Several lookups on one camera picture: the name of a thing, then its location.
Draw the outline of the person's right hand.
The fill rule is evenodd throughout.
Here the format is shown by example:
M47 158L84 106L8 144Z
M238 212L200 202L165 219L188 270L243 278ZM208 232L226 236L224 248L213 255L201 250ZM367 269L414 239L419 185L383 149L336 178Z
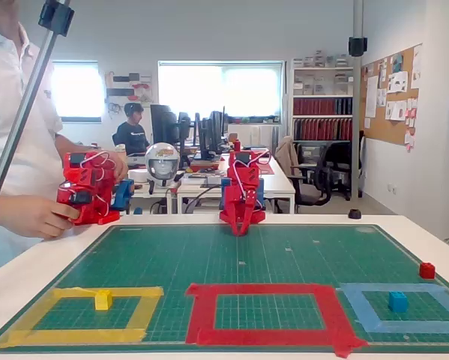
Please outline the person's right hand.
M0 226L19 236L58 238L79 215L69 205L40 196L0 196Z

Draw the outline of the person's left hand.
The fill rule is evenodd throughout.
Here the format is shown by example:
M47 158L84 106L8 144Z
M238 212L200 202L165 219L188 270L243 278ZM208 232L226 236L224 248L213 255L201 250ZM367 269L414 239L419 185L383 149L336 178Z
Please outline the person's left hand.
M98 154L98 162L102 163L104 167L109 168L113 171L113 178L116 184L127 178L128 165L125 152L101 151Z

